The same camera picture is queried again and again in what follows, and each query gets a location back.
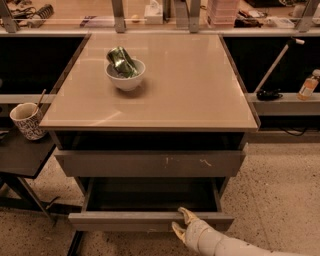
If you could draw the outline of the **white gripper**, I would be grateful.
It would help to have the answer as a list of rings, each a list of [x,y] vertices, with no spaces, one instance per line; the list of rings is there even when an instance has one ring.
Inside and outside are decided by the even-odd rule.
[[[230,256],[226,247],[226,236],[212,228],[192,211],[179,207],[178,212],[183,215],[186,230],[178,223],[171,224],[176,236],[186,246],[200,256]]]

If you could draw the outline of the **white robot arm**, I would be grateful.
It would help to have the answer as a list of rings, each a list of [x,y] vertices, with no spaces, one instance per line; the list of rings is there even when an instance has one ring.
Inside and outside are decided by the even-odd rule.
[[[199,256],[309,256],[259,248],[224,235],[184,207],[179,207],[178,211],[183,215],[186,227],[173,222],[172,229],[186,247]]]

